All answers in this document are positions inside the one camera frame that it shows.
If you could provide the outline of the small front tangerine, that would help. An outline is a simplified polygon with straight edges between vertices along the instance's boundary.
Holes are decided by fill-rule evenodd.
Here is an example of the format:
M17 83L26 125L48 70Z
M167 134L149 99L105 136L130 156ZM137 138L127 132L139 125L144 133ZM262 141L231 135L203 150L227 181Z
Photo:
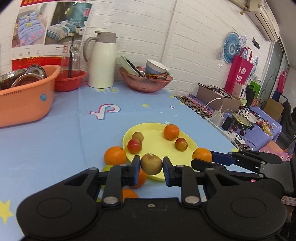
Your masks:
M192 159L198 159L204 162L212 162L213 157L212 153L208 149L197 148L192 154Z

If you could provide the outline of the red plum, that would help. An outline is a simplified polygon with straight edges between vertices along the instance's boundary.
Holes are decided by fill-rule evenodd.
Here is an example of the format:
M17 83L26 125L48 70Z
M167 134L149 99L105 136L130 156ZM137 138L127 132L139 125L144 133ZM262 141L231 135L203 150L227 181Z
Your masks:
M183 152L188 148L188 143L184 138L177 138L175 141L175 148Z
M138 139L132 138L127 144L127 149L132 154L138 154L142 150L142 143Z

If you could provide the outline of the brown longan fruit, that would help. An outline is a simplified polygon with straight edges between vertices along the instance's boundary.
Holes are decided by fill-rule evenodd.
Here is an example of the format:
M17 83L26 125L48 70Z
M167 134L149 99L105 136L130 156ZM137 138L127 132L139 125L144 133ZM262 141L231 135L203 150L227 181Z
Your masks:
M137 139L137 140L140 141L141 143L142 143L143 140L144 140L144 136L143 136L143 134L142 134L141 132L135 132L135 133L133 133L132 138Z
M142 156L140 165L144 173L152 176L160 173L163 168L162 160L151 153L147 153Z

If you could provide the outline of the large front orange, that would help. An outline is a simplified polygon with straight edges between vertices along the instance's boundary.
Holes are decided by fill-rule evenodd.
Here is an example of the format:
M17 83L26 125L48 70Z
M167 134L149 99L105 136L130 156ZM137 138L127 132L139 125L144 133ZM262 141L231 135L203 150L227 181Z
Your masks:
M169 124L166 125L166 127L164 128L164 138L166 138L167 140L175 140L179 136L179 133L180 129L176 125Z

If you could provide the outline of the large orange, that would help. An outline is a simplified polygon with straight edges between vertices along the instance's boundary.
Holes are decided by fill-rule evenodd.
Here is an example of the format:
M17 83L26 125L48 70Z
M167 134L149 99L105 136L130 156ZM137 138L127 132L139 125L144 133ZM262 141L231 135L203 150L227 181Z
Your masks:
M166 127L164 128L164 138L166 138L167 140L175 140L179 136L179 133L180 129L176 125L169 124L166 125Z
M137 195L136 192L134 192L131 189L123 189L122 190L122 200L125 201L126 198L134 198L134 199L137 199L138 198L138 195Z

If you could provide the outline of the large centre orange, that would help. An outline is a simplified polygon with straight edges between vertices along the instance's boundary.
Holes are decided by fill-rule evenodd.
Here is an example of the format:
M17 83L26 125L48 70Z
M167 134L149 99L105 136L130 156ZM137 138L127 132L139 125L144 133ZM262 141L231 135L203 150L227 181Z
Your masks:
M137 199L138 198L138 195L137 195L136 192L134 192L131 189L123 189L122 190L122 200L125 201L126 198L134 198L134 199Z

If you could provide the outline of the white power strip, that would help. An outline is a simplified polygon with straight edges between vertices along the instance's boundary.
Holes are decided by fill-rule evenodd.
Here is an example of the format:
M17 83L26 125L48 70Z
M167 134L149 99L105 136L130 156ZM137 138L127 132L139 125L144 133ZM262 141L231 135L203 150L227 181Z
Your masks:
M205 118L205 120L208 123L210 123L215 129L217 129L220 133L222 133L222 135L224 135L224 137L227 138L234 145L246 145L245 140L238 133L224 130L222 126L215 125L210 118Z

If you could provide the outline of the right side orange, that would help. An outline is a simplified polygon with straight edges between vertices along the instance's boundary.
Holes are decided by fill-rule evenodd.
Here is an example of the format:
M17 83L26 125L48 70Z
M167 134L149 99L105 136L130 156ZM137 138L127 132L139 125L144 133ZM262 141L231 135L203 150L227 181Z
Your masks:
M130 187L133 189L138 189L138 188L142 187L146 181L147 181L147 175L146 175L146 173L144 173L142 168L140 168L137 185L130 186Z

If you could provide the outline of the yellow plastic plate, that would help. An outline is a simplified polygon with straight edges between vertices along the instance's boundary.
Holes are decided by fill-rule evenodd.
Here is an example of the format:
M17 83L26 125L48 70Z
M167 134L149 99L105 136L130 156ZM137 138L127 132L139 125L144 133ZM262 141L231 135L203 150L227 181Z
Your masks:
M168 157L171 163L175 166L182 164L190 166L192 161L192 154L198 148L194 140L191 139L186 133L180 131L179 138L184 138L188 143L188 148L181 152L175 148L175 140L170 141L164 138L164 128L166 125L162 123L141 123L131 127L123 136L122 146L126 151L126 156L129 161L132 161L135 154L132 154L127 149L128 142L132 139L135 132L141 132L144 136L142 142L142 150L137 155L140 160L144 154L151 153L158 156L161 160ZM149 178L165 181L163 169L156 175L148 175Z

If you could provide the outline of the pink gift bag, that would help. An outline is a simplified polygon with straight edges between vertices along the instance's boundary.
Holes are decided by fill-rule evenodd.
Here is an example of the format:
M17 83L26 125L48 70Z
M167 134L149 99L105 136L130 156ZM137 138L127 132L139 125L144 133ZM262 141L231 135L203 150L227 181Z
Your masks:
M242 54L246 50L249 54L248 59L244 59ZM248 77L252 71L253 64L250 62L252 58L252 51L249 47L243 47L239 55L235 55L231 68L228 74L228 78L224 87L224 90L231 94L233 92L236 83L244 85L248 80Z

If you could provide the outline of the white thermos jug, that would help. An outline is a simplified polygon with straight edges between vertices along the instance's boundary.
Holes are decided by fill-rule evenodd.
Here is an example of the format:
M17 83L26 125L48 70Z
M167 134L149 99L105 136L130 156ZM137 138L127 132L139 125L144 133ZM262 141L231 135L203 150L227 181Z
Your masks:
M116 65L116 33L95 32L83 45L83 57L88 63L88 86L110 88L114 85Z

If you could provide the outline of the white blue bowl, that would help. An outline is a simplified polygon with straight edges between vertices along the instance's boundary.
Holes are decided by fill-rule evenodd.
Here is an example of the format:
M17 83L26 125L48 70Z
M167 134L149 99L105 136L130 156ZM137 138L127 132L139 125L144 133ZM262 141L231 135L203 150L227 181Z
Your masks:
M145 73L152 75L161 75L168 71L168 67L157 61L148 59L145 66Z

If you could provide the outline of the white green plate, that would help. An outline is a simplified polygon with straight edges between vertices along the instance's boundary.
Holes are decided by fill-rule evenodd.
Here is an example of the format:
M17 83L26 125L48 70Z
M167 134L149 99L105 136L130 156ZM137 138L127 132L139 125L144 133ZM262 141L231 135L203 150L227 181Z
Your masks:
M142 76L141 72L128 59L126 59L125 56L120 56L119 62L129 74L134 76Z

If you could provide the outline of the orange plastic basket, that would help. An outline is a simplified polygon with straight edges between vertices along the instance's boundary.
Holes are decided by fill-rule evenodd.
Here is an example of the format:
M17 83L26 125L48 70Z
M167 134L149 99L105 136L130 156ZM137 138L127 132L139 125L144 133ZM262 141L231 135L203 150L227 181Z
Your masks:
M29 123L43 118L54 100L59 65L43 66L47 78L1 91L1 127Z

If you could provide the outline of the air conditioner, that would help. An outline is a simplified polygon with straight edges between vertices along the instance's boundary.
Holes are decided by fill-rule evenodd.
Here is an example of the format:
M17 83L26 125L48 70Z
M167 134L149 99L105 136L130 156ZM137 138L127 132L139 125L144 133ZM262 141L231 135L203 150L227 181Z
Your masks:
M245 13L254 22L262 36L269 42L277 42L280 29L267 1L248 0L246 6Z

